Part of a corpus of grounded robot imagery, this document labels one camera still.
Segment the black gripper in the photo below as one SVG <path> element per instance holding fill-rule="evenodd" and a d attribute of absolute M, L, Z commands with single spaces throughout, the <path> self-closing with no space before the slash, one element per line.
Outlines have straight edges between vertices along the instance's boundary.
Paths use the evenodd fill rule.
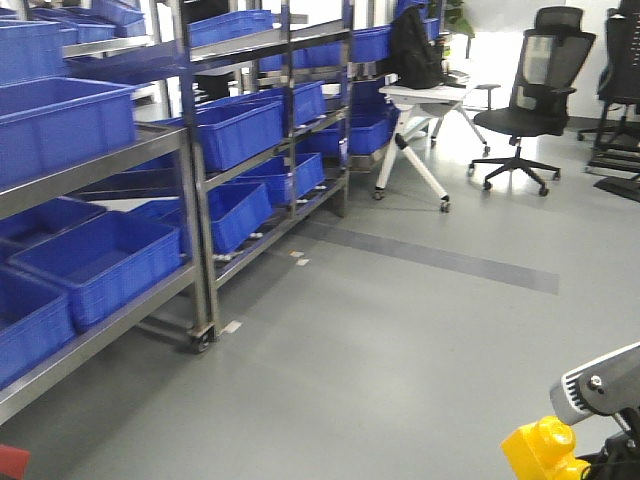
<path fill-rule="evenodd" d="M 625 433 L 609 437 L 598 452 L 580 459 L 588 463 L 580 479 L 639 480 L 639 441 Z"/>

